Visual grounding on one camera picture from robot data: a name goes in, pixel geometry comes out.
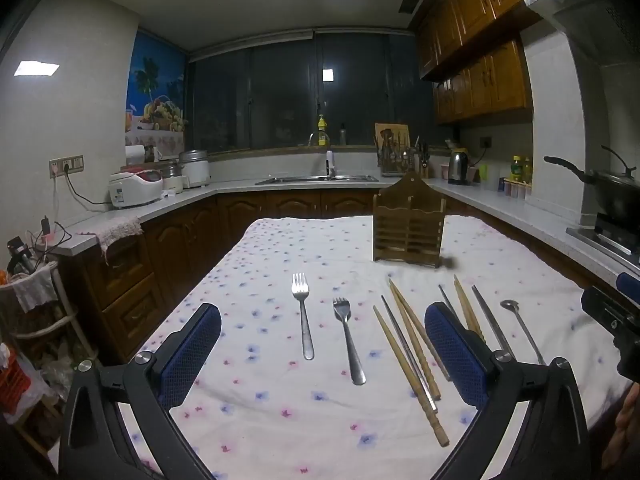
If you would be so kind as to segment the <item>person's right hand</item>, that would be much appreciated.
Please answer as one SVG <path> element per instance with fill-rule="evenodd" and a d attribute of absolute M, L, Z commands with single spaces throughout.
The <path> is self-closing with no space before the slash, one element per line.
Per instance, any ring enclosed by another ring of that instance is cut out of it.
<path fill-rule="evenodd" d="M 634 382 L 615 419 L 615 431 L 602 455 L 602 468 L 619 463 L 631 445 L 639 441 L 639 384 Z"/>

